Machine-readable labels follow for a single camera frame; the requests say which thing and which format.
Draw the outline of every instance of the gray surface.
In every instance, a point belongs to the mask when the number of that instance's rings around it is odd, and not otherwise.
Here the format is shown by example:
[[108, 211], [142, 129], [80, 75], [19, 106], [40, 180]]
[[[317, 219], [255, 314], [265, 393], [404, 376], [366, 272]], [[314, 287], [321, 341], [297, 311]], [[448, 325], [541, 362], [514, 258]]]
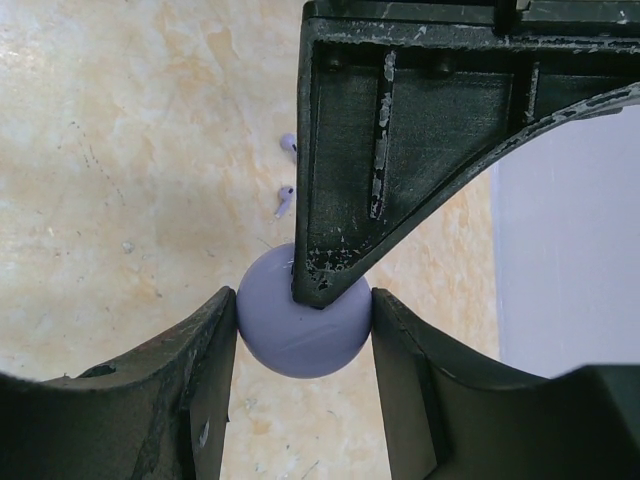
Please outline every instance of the gray surface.
[[573, 122], [492, 172], [502, 360], [640, 363], [640, 107]]

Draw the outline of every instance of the small purple object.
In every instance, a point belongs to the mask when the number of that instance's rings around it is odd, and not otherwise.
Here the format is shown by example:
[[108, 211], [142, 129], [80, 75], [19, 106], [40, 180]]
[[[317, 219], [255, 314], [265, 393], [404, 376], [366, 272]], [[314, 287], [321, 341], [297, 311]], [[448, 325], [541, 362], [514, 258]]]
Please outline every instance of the small purple object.
[[293, 378], [336, 372], [360, 352], [371, 330], [371, 291], [358, 280], [319, 310], [293, 301], [293, 245], [276, 247], [256, 260], [238, 288], [238, 328], [264, 366]]
[[285, 133], [280, 138], [280, 147], [285, 152], [291, 153], [293, 163], [298, 163], [298, 145], [296, 143], [296, 136], [293, 133]]
[[293, 201], [293, 197], [295, 197], [296, 195], [295, 191], [295, 188], [290, 185], [286, 185], [278, 190], [278, 196], [280, 197], [280, 201], [282, 203], [280, 203], [280, 207], [276, 211], [276, 218], [280, 218], [282, 217], [282, 215], [287, 213], [287, 210], [289, 209], [289, 207], [291, 206], [291, 202]]

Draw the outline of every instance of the beige marble surface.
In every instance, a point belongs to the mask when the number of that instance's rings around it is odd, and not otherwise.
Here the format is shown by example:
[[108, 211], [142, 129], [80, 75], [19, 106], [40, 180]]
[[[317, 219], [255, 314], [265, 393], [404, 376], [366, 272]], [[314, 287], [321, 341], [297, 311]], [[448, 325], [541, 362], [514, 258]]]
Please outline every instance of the beige marble surface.
[[[300, 0], [0, 5], [0, 369], [77, 375], [237, 287], [291, 241]], [[497, 355], [480, 177], [369, 274]], [[239, 342], [223, 478], [386, 479], [370, 346], [316, 381]]]

